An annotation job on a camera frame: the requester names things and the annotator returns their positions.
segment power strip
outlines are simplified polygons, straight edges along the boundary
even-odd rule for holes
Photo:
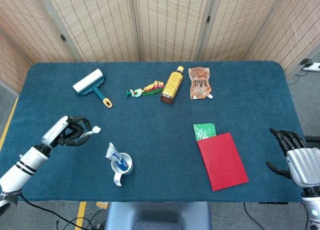
[[[306,64],[303,67],[305,71],[320,72],[320,62],[314,62],[312,65]]]

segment lint roller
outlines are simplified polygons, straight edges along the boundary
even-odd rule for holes
[[[98,68],[88,76],[73,85],[76,94],[86,95],[92,91],[101,99],[107,108],[112,107],[112,102],[98,89],[106,79],[106,75]]]

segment green packet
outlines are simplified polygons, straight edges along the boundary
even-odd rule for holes
[[[216,136],[216,127],[213,122],[193,124],[195,139],[207,139]]]

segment woven panel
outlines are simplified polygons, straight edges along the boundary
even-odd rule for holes
[[[0,34],[0,80],[20,93],[30,67],[30,62]]]
[[[33,0],[0,0],[0,28],[32,62],[69,62]]]
[[[320,38],[320,0],[283,0],[248,60],[273,60],[286,71]]]
[[[218,0],[202,60],[243,60],[275,1]]]
[[[207,0],[136,1],[143,59],[195,60]]]
[[[129,0],[51,1],[84,61],[138,61]]]

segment white robotic arm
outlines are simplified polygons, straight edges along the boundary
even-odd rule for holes
[[[276,137],[288,163],[289,171],[280,170],[271,162],[266,164],[274,173],[292,179],[303,188],[302,202],[305,205],[312,229],[320,228],[320,150],[309,148],[302,138],[289,131],[270,129]]]
[[[10,207],[18,204],[18,196],[22,187],[37,172],[41,165],[50,157],[50,151],[57,145],[80,146],[84,144],[91,134],[96,133],[91,129],[90,122],[83,116],[63,116],[42,137],[41,144],[32,146],[1,178],[0,186],[0,216]]]

